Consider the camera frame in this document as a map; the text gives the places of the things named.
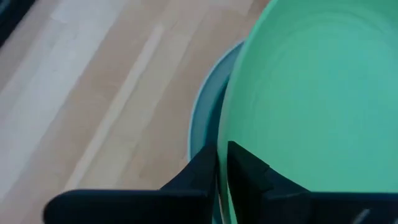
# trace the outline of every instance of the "plastic container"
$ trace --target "plastic container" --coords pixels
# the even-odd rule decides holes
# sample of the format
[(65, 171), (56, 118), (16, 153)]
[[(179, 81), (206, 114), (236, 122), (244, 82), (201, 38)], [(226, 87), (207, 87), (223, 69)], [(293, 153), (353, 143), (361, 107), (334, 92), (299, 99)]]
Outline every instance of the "plastic container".
[[(242, 45), (243, 43), (240, 42), (220, 58), (211, 69), (198, 92), (193, 104), (189, 126), (188, 161), (207, 142), (217, 142), (218, 124), (220, 122), (225, 89)], [(215, 200), (213, 223), (221, 224), (220, 205), (218, 202), (218, 199)]]

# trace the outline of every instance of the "green plastic bowl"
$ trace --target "green plastic bowl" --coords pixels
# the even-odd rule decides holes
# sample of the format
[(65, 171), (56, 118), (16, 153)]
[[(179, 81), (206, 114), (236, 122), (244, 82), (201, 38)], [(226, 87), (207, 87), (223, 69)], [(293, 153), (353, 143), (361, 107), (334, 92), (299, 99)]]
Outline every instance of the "green plastic bowl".
[(398, 1), (273, 0), (228, 83), (218, 137), (318, 192), (398, 192)]

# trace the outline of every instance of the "wooden table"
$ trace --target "wooden table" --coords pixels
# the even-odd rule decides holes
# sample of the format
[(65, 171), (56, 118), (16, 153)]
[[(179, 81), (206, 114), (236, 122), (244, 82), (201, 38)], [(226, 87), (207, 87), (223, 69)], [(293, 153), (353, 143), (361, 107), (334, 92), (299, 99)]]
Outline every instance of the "wooden table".
[(0, 49), (0, 223), (75, 188), (158, 189), (197, 91), (268, 0), (38, 0)]

